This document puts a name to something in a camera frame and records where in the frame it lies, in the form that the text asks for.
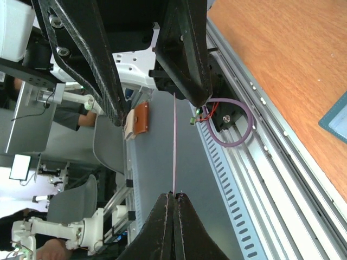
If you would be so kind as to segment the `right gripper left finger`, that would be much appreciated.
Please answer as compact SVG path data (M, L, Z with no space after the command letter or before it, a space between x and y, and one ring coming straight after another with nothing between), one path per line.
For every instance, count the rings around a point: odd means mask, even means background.
M161 194L139 234L118 259L174 259L174 197Z

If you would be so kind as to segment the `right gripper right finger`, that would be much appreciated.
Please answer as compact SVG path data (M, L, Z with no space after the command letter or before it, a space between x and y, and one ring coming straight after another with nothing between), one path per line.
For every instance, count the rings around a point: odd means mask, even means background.
M189 197L178 193L173 208L175 259L227 259L207 233Z

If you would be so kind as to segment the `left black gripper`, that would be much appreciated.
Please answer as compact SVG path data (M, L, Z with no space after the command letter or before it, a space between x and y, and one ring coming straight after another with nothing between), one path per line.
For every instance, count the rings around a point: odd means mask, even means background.
M58 66L92 94L115 126L127 104L112 53L150 47L184 97L203 106L213 92L207 48L207 1L33 1Z

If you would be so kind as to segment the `blue card holder wallet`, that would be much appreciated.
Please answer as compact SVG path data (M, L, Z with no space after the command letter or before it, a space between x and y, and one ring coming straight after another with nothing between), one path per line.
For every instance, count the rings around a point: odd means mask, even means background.
M346 92L337 100L329 111L319 120L318 125L346 143Z

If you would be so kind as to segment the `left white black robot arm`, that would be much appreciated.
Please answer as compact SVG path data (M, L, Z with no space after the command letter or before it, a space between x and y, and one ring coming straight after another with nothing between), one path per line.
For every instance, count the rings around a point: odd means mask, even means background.
M197 107L213 93L207 13L212 1L32 1L52 50L50 71L77 82L117 126L123 89L169 92Z

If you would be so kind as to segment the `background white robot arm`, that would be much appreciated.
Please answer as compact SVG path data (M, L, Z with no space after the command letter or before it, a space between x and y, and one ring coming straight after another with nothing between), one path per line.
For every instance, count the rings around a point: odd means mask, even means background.
M68 249L87 247L94 254L102 244L101 210L91 218L62 225L33 217L12 226L12 247L36 259L36 234L66 241ZM227 259L205 230L185 193L161 194L140 232L119 259Z

